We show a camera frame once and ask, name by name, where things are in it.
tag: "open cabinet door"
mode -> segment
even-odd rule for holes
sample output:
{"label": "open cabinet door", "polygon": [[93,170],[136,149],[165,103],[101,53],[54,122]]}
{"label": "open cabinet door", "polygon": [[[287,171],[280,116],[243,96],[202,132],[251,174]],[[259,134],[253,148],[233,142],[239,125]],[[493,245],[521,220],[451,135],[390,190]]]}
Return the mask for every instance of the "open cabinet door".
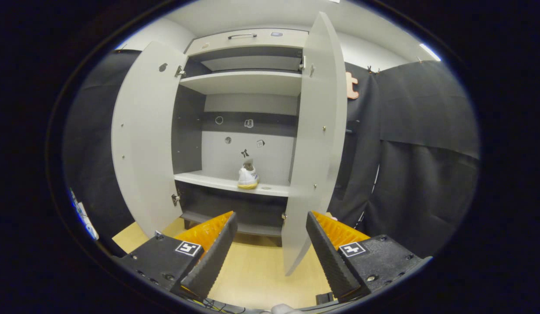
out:
{"label": "open cabinet door", "polygon": [[328,208],[340,168],[347,115],[343,54],[326,14],[319,12],[303,55],[299,125],[282,228],[286,276],[310,247],[307,213],[324,213]]}
{"label": "open cabinet door", "polygon": [[115,102],[111,149],[130,213],[148,237],[180,217],[171,156],[171,123],[187,56],[150,43],[126,74]]}

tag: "dark gray cabinet panel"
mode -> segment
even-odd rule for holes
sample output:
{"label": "dark gray cabinet panel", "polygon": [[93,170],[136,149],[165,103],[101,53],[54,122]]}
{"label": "dark gray cabinet panel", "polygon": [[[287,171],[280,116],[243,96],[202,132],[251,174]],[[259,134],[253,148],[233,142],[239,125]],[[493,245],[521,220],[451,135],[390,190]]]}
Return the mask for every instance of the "dark gray cabinet panel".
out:
{"label": "dark gray cabinet panel", "polygon": [[[299,110],[301,107],[301,95],[297,97],[297,117],[299,117]],[[293,140],[293,153],[291,154],[291,166],[289,167],[289,182],[291,182],[291,175],[293,174],[293,161],[295,161],[295,146],[297,145],[297,128],[299,127],[299,119],[295,124],[295,139]]]}
{"label": "dark gray cabinet panel", "polygon": [[206,95],[180,86],[175,97],[171,150],[173,173],[202,170],[202,114]]}

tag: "white cabinet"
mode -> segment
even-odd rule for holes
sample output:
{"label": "white cabinet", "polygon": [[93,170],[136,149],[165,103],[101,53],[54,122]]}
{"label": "white cabinet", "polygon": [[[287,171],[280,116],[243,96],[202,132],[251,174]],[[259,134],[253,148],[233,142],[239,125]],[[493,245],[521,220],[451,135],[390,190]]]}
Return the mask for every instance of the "white cabinet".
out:
{"label": "white cabinet", "polygon": [[212,34],[192,41],[185,54],[195,56],[228,48],[303,48],[308,32],[283,28],[252,28]]}
{"label": "white cabinet", "polygon": [[[337,34],[319,13],[310,32],[214,34],[186,54],[187,63],[153,42],[119,92],[112,147],[125,201],[150,236],[181,211],[203,222],[235,210],[238,232],[282,237],[291,274],[310,245],[306,214],[326,211],[341,160],[347,99]],[[246,156],[261,177],[253,190],[236,187]],[[173,205],[176,185],[190,190]]]}
{"label": "white cabinet", "polygon": [[187,56],[152,42],[126,74],[115,102],[111,150],[115,175],[130,213],[144,233],[154,236],[182,211],[172,169],[171,123]]}

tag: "black fabric backdrop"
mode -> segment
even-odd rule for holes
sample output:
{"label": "black fabric backdrop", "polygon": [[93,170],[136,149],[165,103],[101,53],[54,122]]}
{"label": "black fabric backdrop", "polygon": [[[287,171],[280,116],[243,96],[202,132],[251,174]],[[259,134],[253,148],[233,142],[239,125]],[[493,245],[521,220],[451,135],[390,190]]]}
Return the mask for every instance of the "black fabric backdrop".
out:
{"label": "black fabric backdrop", "polygon": [[[126,72],[139,51],[108,55],[90,73],[68,118],[63,159],[69,185],[100,241],[134,222],[111,159],[111,119]],[[388,234],[424,257],[434,255],[465,216],[477,182],[479,137],[471,104],[435,61],[370,73],[346,62],[359,80],[348,99],[350,133],[328,211],[370,236]]]}
{"label": "black fabric backdrop", "polygon": [[140,51],[111,52],[95,66],[77,93],[63,137],[63,166],[76,198],[100,236],[117,256],[111,239],[134,222],[122,198],[111,156],[111,120],[126,73]]}
{"label": "black fabric backdrop", "polygon": [[338,182],[328,210],[350,226],[364,212],[359,230],[388,234],[420,257],[435,255],[465,216],[477,183],[471,103],[439,62],[346,70],[359,79],[360,96],[348,100],[348,111],[360,109],[361,122],[351,140],[356,149],[344,148],[354,154],[347,186]]}

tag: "sneaker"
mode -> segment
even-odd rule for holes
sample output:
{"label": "sneaker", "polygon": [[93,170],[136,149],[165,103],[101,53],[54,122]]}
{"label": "sneaker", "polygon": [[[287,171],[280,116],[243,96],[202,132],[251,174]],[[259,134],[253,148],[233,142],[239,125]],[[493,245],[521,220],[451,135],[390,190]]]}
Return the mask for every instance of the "sneaker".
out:
{"label": "sneaker", "polygon": [[252,159],[249,159],[248,161],[245,161],[243,163],[242,167],[238,170],[238,187],[241,189],[254,189],[258,182],[260,181],[260,177],[258,177],[258,174],[256,173],[256,169],[252,166]]}

